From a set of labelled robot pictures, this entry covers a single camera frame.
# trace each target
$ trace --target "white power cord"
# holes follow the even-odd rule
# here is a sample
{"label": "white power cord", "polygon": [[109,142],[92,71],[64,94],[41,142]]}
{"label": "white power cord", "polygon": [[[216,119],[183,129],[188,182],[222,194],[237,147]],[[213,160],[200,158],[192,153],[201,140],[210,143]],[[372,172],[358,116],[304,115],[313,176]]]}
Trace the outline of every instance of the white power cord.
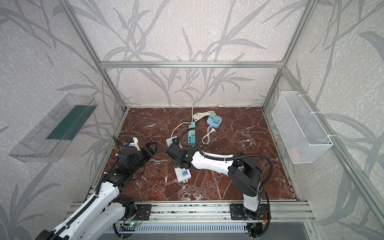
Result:
{"label": "white power cord", "polygon": [[209,116],[211,115],[211,113],[214,113],[215,111],[206,111],[206,112],[203,112],[203,113],[195,113],[193,114],[193,108],[195,106],[192,107],[192,122],[197,122],[198,120],[202,119],[203,117],[205,116]]}
{"label": "white power cord", "polygon": [[204,145],[208,145],[209,142],[211,141],[211,138],[209,137],[209,135],[213,132],[216,132],[216,129],[214,129],[211,125],[207,128],[207,134],[205,136],[203,136],[203,139],[201,140],[201,142],[204,144]]}
{"label": "white power cord", "polygon": [[[210,104],[208,106],[205,106],[205,108],[209,107],[209,106],[217,106],[217,104]],[[193,114],[193,108],[194,107],[195,106],[192,107],[192,111],[191,111],[192,112],[192,122],[197,122],[198,120],[202,119],[203,117],[209,116],[209,115],[211,115],[211,113],[215,112],[215,111],[207,111],[207,112],[203,112],[203,113],[195,113],[195,114]],[[175,129],[173,129],[172,134],[170,135],[170,137],[172,137],[173,134],[175,133],[175,130],[178,129],[183,124],[191,124],[191,123],[190,122],[182,122],[182,123],[180,123]]]}

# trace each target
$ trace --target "transparent plastic container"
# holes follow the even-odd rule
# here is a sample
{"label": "transparent plastic container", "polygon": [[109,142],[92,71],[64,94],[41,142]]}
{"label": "transparent plastic container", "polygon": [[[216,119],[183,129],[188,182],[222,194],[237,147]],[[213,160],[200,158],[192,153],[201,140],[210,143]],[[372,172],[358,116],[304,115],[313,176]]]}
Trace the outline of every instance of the transparent plastic container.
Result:
{"label": "transparent plastic container", "polygon": [[57,162],[97,105],[67,94],[10,152],[23,162]]}

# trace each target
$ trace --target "wall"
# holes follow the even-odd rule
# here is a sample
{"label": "wall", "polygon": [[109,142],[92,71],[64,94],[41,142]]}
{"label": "wall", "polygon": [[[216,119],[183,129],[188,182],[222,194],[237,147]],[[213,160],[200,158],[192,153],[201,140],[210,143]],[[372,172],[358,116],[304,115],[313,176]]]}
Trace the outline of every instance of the wall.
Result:
{"label": "wall", "polygon": [[[384,196],[384,2],[327,1],[316,6],[288,68],[358,165]],[[332,150],[312,164],[293,165],[271,111],[266,113],[301,200],[308,200],[326,239],[384,239],[384,230]]]}
{"label": "wall", "polygon": [[[122,115],[58,3],[0,1],[0,238],[35,239],[83,199]],[[67,94],[98,105],[56,163],[9,151]]]}
{"label": "wall", "polygon": [[[279,61],[307,1],[70,2],[103,61]],[[126,104],[133,107],[261,106],[275,72],[109,69]]]}
{"label": "wall", "polygon": [[[205,81],[203,71],[217,77]],[[109,75],[128,106],[230,107],[261,106],[276,72],[276,68],[115,68]]]}

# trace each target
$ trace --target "red marble surface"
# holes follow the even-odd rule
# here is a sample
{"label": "red marble surface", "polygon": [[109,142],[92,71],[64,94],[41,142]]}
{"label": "red marble surface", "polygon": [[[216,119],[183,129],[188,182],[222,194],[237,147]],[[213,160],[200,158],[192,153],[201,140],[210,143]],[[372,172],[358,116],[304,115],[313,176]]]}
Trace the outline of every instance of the red marble surface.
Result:
{"label": "red marble surface", "polygon": [[[287,177],[278,158],[275,145],[269,133],[261,108],[194,108],[194,113],[214,110],[223,118],[216,132],[211,134],[209,145],[201,144],[201,149],[217,154],[260,153],[271,159],[274,171],[271,180],[264,186],[270,199],[294,199]],[[172,159],[165,154],[166,139],[181,122],[191,121],[191,108],[134,108],[130,109],[118,137],[124,142],[128,137],[137,137],[139,147],[147,142],[157,141],[160,146],[157,154],[146,164],[143,175],[132,181],[123,191],[136,201],[173,200],[242,200],[243,194],[237,190],[231,179],[211,170],[191,169],[192,178],[187,183],[178,183]],[[200,142],[207,133],[207,117],[196,123]],[[182,125],[175,131],[179,136],[188,128]],[[187,148],[187,137],[182,145]],[[115,160],[116,150],[112,151],[105,170]],[[269,172],[269,164],[255,159],[263,169],[262,179]]]}

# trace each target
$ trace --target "metal frame bar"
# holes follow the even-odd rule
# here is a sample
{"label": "metal frame bar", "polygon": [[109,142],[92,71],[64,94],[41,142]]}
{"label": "metal frame bar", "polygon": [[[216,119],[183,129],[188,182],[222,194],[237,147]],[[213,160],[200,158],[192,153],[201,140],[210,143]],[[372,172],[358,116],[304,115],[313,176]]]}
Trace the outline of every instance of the metal frame bar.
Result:
{"label": "metal frame bar", "polygon": [[[241,204],[243,201],[169,201],[136,202],[135,204],[152,205],[149,220],[143,223],[255,222],[255,220],[231,220],[229,208],[231,203]],[[81,205],[82,203],[73,203],[67,217]],[[274,222],[315,222],[307,202],[271,201],[270,205]]]}
{"label": "metal frame bar", "polygon": [[289,171],[288,171],[289,168],[288,168],[288,166],[285,164],[285,162],[283,161],[283,158],[281,157],[282,154],[280,153],[280,150],[279,150],[279,148],[277,147],[277,141],[276,141],[276,139],[275,139],[275,135],[274,135],[273,132],[272,132],[272,128],[271,128],[271,126],[270,126],[270,124],[269,124],[269,122],[268,122],[268,119],[267,119],[267,117],[266,117],[266,115],[265,115],[265,111],[262,110],[262,112],[263,112],[263,116],[264,116],[266,125],[268,126],[269,133],[271,134],[272,141],[273,141],[273,143],[275,144],[276,151],[277,151],[277,155],[279,156],[279,159],[280,159],[280,161],[281,161],[281,164],[283,165],[284,173],[285,173],[285,175],[287,176],[287,179],[288,179],[288,181],[289,181],[289,183],[290,183],[290,185],[291,185],[293,195],[295,196],[295,200],[299,201],[299,200],[300,200],[300,196],[299,196],[299,194],[298,194],[298,192],[297,192],[297,189],[296,189],[296,186],[295,186],[294,182],[293,182],[292,179],[291,179],[291,175],[290,175],[290,173],[289,173]]}
{"label": "metal frame bar", "polygon": [[280,68],[281,61],[101,61],[102,68]]}
{"label": "metal frame bar", "polygon": [[79,36],[81,42],[83,43],[85,49],[87,50],[88,54],[90,55],[93,63],[96,65],[96,68],[98,69],[100,75],[103,77],[105,83],[107,84],[108,88],[111,90],[113,96],[115,96],[116,101],[120,104],[121,108],[125,110],[126,106],[124,101],[122,100],[121,96],[117,92],[116,88],[114,87],[114,84],[112,83],[111,79],[107,75],[106,71],[101,68],[99,62],[99,58],[96,54],[96,51],[91,45],[91,42],[88,40],[87,35],[85,34],[85,31],[83,27],[80,24],[80,21],[77,19],[76,14],[74,13],[70,3],[68,0],[58,0],[59,6],[62,9],[64,15],[68,18],[68,21],[72,25],[73,29],[75,30],[76,34]]}
{"label": "metal frame bar", "polygon": [[[299,42],[299,40],[300,40],[300,38],[304,32],[305,27],[307,26],[308,22],[310,21],[311,16],[312,16],[314,9],[316,8],[316,5],[318,2],[319,2],[319,0],[309,0],[308,1],[307,5],[304,9],[303,15],[301,16],[300,22],[297,25],[295,33],[293,34],[291,42],[288,45],[287,51],[284,54],[282,67],[285,67],[287,65],[289,59],[291,58],[293,50],[295,49],[296,45],[298,44],[298,42]],[[275,91],[275,88],[279,82],[279,78],[281,76],[280,70],[281,69],[279,69],[279,71],[277,72],[277,75],[275,76],[273,84],[272,84],[271,88],[269,89],[268,95],[265,98],[265,101],[264,101],[264,104],[262,107],[263,109],[268,104],[270,98],[272,97],[272,93]]]}
{"label": "metal frame bar", "polygon": [[316,222],[305,222],[304,227],[310,240],[324,240]]}
{"label": "metal frame bar", "polygon": [[[281,71],[282,76],[288,81],[293,90],[298,91],[300,94],[303,94],[304,100],[308,103],[309,107],[314,112],[318,112],[319,109],[312,102],[312,100],[308,97],[305,90],[298,83],[295,76],[292,72],[287,68]],[[330,135],[336,135],[333,131],[332,127],[328,124],[321,113],[317,114],[317,118],[321,125],[324,127],[325,131]],[[349,177],[352,179],[355,186],[359,189],[361,196],[367,202],[368,206],[372,209],[372,212],[377,217],[380,224],[384,227],[384,200],[372,185],[368,177],[362,171],[362,169],[357,165],[355,159],[349,153],[347,148],[341,142],[338,137],[331,137],[333,141],[332,150],[335,153],[336,157],[339,159],[341,165],[344,167],[345,171],[348,173]]]}

